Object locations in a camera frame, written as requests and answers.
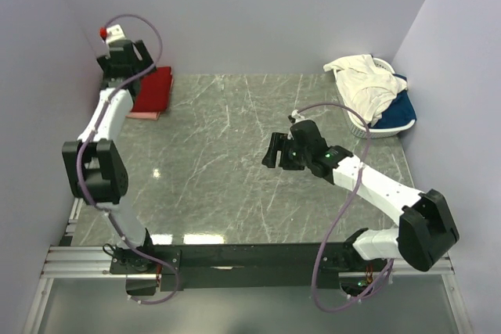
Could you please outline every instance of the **blue cloth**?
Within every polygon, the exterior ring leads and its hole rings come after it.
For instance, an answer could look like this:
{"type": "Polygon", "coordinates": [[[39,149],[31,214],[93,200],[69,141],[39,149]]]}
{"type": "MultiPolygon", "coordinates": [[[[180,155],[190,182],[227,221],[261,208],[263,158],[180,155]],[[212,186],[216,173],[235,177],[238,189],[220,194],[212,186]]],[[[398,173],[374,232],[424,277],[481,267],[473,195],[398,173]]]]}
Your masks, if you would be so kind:
{"type": "Polygon", "coordinates": [[[382,117],[377,121],[376,125],[371,127],[372,129],[403,127],[411,120],[415,120],[416,112],[414,111],[413,104],[410,102],[407,91],[402,90],[399,92],[397,98],[391,101],[390,106],[381,116],[382,117]]]}

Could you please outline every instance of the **white cloth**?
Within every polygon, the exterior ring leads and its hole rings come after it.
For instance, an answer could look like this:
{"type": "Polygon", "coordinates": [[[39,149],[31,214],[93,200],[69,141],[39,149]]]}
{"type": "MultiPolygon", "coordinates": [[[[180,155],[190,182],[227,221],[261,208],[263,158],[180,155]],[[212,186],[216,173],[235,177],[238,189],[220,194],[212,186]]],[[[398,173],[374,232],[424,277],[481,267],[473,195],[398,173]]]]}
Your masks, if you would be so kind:
{"type": "Polygon", "coordinates": [[[381,118],[397,94],[407,89],[405,80],[376,66],[371,55],[345,56],[326,64],[323,70],[337,72],[336,85],[344,104],[371,125],[381,118]]]}

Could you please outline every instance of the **clothing pile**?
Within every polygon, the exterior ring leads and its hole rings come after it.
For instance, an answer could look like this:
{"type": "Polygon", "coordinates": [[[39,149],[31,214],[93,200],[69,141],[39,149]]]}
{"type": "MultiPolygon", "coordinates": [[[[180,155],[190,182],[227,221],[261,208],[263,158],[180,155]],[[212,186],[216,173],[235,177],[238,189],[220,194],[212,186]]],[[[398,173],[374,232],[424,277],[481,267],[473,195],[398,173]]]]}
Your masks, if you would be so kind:
{"type": "Polygon", "coordinates": [[[336,72],[344,104],[375,129],[402,127],[416,119],[407,79],[376,66],[371,55],[345,56],[323,66],[336,72]]]}

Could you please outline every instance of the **red cap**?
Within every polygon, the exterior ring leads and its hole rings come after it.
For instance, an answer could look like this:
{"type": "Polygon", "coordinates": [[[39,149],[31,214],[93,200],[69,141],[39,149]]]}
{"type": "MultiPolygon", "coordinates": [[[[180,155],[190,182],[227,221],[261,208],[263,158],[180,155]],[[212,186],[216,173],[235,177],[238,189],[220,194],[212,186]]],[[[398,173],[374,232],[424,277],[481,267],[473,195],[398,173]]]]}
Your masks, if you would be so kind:
{"type": "Polygon", "coordinates": [[[105,27],[102,27],[102,28],[99,29],[99,35],[101,36],[101,38],[103,39],[103,41],[106,40],[106,37],[108,37],[108,32],[106,31],[105,27]]]}

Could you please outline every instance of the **cable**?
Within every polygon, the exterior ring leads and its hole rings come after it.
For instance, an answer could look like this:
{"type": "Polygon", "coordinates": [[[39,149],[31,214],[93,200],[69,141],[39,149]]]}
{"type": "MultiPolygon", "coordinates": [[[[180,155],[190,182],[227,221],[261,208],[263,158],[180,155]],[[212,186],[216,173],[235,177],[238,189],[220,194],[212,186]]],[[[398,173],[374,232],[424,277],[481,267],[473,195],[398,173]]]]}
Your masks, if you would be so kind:
{"type": "Polygon", "coordinates": [[[105,209],[103,207],[99,207],[97,205],[97,202],[92,198],[92,195],[91,195],[90,191],[88,190],[87,185],[85,184],[85,178],[84,178],[84,174],[83,174],[83,170],[82,170],[82,160],[83,160],[84,152],[87,149],[87,146],[90,143],[90,141],[94,139],[94,136],[96,136],[97,130],[99,129],[99,126],[100,126],[101,122],[103,121],[104,116],[106,115],[108,107],[110,106],[111,99],[113,99],[113,97],[120,90],[122,90],[123,88],[125,88],[128,84],[130,84],[134,80],[137,80],[138,78],[143,77],[144,75],[148,74],[157,65],[158,61],[160,60],[160,58],[162,56],[162,52],[163,52],[163,49],[164,49],[164,46],[163,46],[163,43],[162,43],[162,38],[161,38],[160,33],[158,32],[158,30],[155,28],[154,25],[152,25],[152,23],[150,21],[148,21],[147,19],[145,19],[145,18],[143,18],[143,17],[141,17],[139,15],[135,15],[135,14],[131,14],[131,13],[125,13],[125,14],[122,14],[122,15],[119,15],[119,16],[115,16],[114,18],[112,18],[111,20],[109,20],[104,25],[104,28],[106,29],[114,21],[116,21],[118,19],[121,19],[121,18],[124,18],[124,17],[131,17],[131,18],[134,18],[134,19],[141,20],[143,23],[146,23],[153,30],[153,32],[155,33],[155,35],[157,36],[158,43],[159,43],[159,50],[160,51],[158,52],[158,57],[155,59],[155,61],[150,66],[148,66],[145,70],[143,70],[143,71],[135,74],[134,76],[131,76],[131,77],[127,78],[122,83],[120,83],[110,93],[110,95],[108,96],[107,100],[104,102],[103,108],[101,109],[101,112],[99,113],[99,115],[98,115],[98,117],[96,119],[96,122],[92,126],[91,132],[89,133],[87,139],[85,139],[84,143],[81,145],[80,149],[78,150],[78,154],[77,154],[77,178],[78,178],[78,184],[80,185],[82,194],[83,194],[85,200],[87,201],[87,203],[89,203],[90,205],[92,205],[93,207],[95,207],[99,211],[106,212],[105,215],[108,217],[108,219],[110,220],[110,223],[112,224],[112,226],[114,227],[115,231],[120,236],[120,238],[122,239],[122,241],[125,243],[125,245],[127,245],[138,256],[140,256],[142,258],[146,258],[147,260],[150,260],[152,262],[158,263],[158,264],[160,264],[162,266],[165,266],[170,271],[172,271],[172,273],[174,273],[174,276],[175,276],[175,287],[174,287],[173,291],[171,293],[169,293],[166,297],[164,297],[162,299],[159,299],[159,300],[140,300],[139,298],[137,298],[135,296],[131,296],[131,299],[134,300],[134,301],[136,301],[139,304],[153,305],[153,304],[163,303],[163,302],[171,299],[178,292],[179,287],[181,285],[181,279],[179,278],[178,271],[172,265],[170,265],[168,262],[162,261],[162,260],[160,260],[160,259],[158,259],[156,257],[150,256],[150,255],[148,255],[148,254],[146,254],[144,252],[141,252],[140,250],[137,250],[136,247],[133,244],[131,244],[131,242],[127,239],[126,234],[124,234],[124,232],[121,230],[121,228],[118,225],[118,223],[115,221],[113,213],[110,210],[107,210],[107,209],[105,209]]]}
{"type": "Polygon", "coordinates": [[[315,104],[310,105],[310,106],[306,106],[302,109],[299,109],[298,112],[302,113],[303,111],[310,110],[310,109],[312,109],[314,107],[318,107],[318,106],[336,106],[336,107],[340,107],[343,110],[349,111],[350,113],[355,115],[362,122],[364,128],[366,129],[366,133],[367,133],[367,143],[366,143],[366,147],[364,148],[364,150],[362,152],[362,155],[360,156],[360,168],[359,168],[359,173],[357,175],[357,181],[355,183],[355,187],[353,188],[353,190],[349,194],[349,196],[346,199],[346,201],[344,202],[343,206],[340,208],[339,213],[337,214],[336,218],[334,219],[334,221],[330,225],[329,230],[327,231],[322,242],[320,243],[319,252],[316,255],[315,265],[313,267],[313,274],[312,274],[312,298],[313,298],[313,301],[314,301],[315,305],[322,312],[334,313],[334,312],[343,311],[344,309],[350,307],[354,303],[357,303],[359,300],[364,299],[366,297],[366,295],[370,294],[372,296],[373,294],[378,293],[380,291],[380,289],[382,288],[382,285],[378,289],[374,290],[372,293],[371,293],[371,291],[375,286],[377,286],[379,284],[379,282],[382,279],[383,279],[383,284],[384,284],[384,282],[389,278],[389,275],[391,273],[391,269],[393,268],[393,260],[388,261],[386,266],[383,268],[383,270],[380,272],[380,274],[372,281],[372,283],[370,283],[358,296],[355,296],[353,299],[348,301],[346,304],[341,305],[340,307],[325,307],[320,303],[318,290],[316,288],[316,285],[317,285],[316,281],[318,278],[320,261],[322,260],[323,251],[326,248],[326,244],[327,244],[327,241],[329,240],[330,234],[332,234],[332,231],[339,223],[339,220],[341,219],[343,214],[346,212],[346,209],[348,209],[348,207],[351,205],[351,202],[355,198],[357,191],[359,190],[360,185],[362,184],[363,165],[366,161],[366,157],[367,157],[367,154],[369,153],[369,147],[370,147],[370,129],[369,129],[369,126],[367,125],[367,123],[363,120],[363,118],[356,111],[350,109],[349,107],[347,107],[345,105],[341,105],[340,103],[319,102],[319,103],[315,103],[315,104]]]}
{"type": "Polygon", "coordinates": [[[108,256],[110,256],[111,258],[115,257],[115,255],[113,254],[113,252],[116,250],[117,248],[115,248],[114,246],[112,246],[111,244],[109,244],[108,242],[106,244],[103,245],[103,252],[106,253],[108,256]],[[111,249],[111,252],[107,251],[106,250],[106,247],[109,247],[111,249]]]}

